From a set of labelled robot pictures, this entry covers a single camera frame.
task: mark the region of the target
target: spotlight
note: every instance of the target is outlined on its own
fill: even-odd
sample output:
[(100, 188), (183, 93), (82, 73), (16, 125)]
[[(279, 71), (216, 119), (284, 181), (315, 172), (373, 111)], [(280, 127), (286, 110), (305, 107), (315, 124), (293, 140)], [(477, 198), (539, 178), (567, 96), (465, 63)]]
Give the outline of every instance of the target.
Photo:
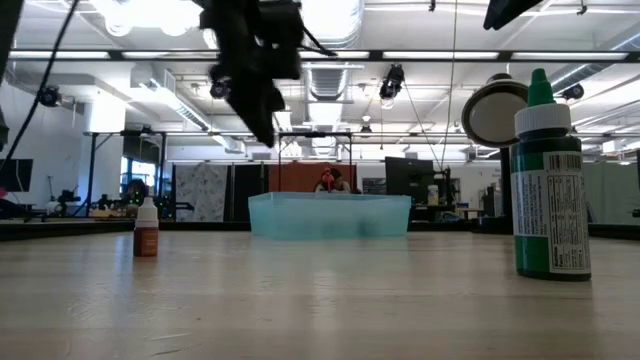
[(38, 91), (38, 101), (46, 107), (57, 107), (62, 101), (60, 88), (55, 85), (48, 85)]
[(229, 85), (226, 81), (212, 80), (209, 93), (214, 99), (226, 99), (229, 97)]
[(562, 92), (562, 97), (565, 100), (574, 99), (579, 100), (584, 96), (584, 88), (580, 84), (575, 84), (572, 87)]
[(366, 132), (366, 133), (372, 133), (373, 131), (371, 130), (371, 125), (362, 125), (362, 129), (360, 129), (360, 132)]
[(391, 109), (393, 107), (393, 99), (402, 90), (403, 82), (404, 70), (402, 70), (402, 65), (391, 65), (391, 69), (389, 69), (380, 87), (380, 99), (383, 109)]

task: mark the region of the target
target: green bottle cap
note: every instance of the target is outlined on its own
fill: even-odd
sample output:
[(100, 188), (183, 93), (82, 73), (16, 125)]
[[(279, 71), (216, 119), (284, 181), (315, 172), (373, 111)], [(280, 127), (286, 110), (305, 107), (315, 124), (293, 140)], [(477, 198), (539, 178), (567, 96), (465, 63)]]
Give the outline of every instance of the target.
[(531, 86), (529, 86), (529, 107), (555, 104), (551, 83), (547, 80), (544, 69), (535, 69), (531, 73)]

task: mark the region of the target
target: pole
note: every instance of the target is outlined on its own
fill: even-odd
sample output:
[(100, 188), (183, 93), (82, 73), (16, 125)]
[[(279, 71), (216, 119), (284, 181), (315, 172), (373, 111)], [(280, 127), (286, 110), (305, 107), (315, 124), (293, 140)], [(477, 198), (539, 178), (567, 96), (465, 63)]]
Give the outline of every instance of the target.
[(89, 217), (89, 211), (91, 210), (91, 196), (93, 192), (93, 170), (96, 165), (96, 141), (98, 140), (98, 134), (91, 134), (91, 160), (89, 161), (89, 185), (87, 186), (87, 203), (86, 216)]
[(351, 182), (351, 189), (355, 189), (356, 186), (353, 183), (353, 138), (349, 136), (349, 181)]
[(167, 133), (162, 133), (162, 147), (160, 148), (160, 174), (158, 175), (158, 196), (162, 197), (164, 190), (164, 162), (167, 157)]
[(171, 165), (171, 215), (173, 216), (173, 221), (178, 222), (178, 209), (176, 209), (176, 164), (173, 163)]
[(282, 146), (280, 134), (278, 134), (278, 192), (282, 192)]
[(264, 161), (260, 162), (260, 194), (264, 194), (265, 193), (265, 186), (264, 186)]
[(502, 175), (502, 213), (509, 226), (513, 223), (511, 209), (511, 165), (509, 164), (509, 148), (500, 149), (500, 174)]
[(231, 184), (229, 184), (229, 189), (231, 190), (231, 199), (229, 200), (229, 207), (231, 208), (229, 214), (229, 220), (233, 221), (235, 218), (234, 213), (236, 212), (236, 163), (231, 163)]

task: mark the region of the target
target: fluorescent light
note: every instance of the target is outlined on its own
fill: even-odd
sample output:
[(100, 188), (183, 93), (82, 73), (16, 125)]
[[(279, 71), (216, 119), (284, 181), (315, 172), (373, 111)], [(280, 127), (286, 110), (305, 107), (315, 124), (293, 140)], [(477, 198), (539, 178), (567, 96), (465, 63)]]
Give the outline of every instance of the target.
[(385, 51), (385, 59), (452, 59), (452, 51)]
[[(336, 55), (343, 59), (366, 59), (369, 57), (368, 51), (336, 51)], [(317, 58), (329, 58), (329, 56), (322, 55), (315, 51), (300, 51), (300, 58), (302, 59), (317, 59)]]
[[(9, 59), (48, 59), (51, 51), (21, 51), (14, 50), (9, 53)], [(108, 59), (106, 51), (58, 51), (56, 59)]]
[(456, 59), (497, 59), (499, 53), (492, 51), (456, 51), (455, 58)]
[(303, 69), (308, 70), (364, 70), (364, 65), (357, 64), (327, 64), (327, 63), (314, 63), (314, 64), (302, 64)]
[(344, 59), (367, 59), (369, 57), (368, 51), (336, 51), (339, 58)]
[(385, 59), (497, 59), (499, 53), (494, 51), (385, 51)]
[(127, 59), (149, 59), (167, 55), (168, 52), (159, 52), (159, 51), (125, 51), (122, 53)]
[(629, 55), (621, 52), (516, 52), (514, 60), (622, 60)]

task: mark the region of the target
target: lamp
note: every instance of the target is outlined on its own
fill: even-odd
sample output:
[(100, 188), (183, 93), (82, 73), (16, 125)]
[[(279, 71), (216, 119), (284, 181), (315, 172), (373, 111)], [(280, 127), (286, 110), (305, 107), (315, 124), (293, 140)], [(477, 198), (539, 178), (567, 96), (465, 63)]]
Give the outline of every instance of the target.
[(383, 109), (388, 110), (393, 108), (393, 99), (398, 95), (400, 90), (402, 90), (403, 82), (404, 70), (402, 70), (402, 65), (391, 65), (391, 69), (389, 69), (380, 87), (380, 101)]

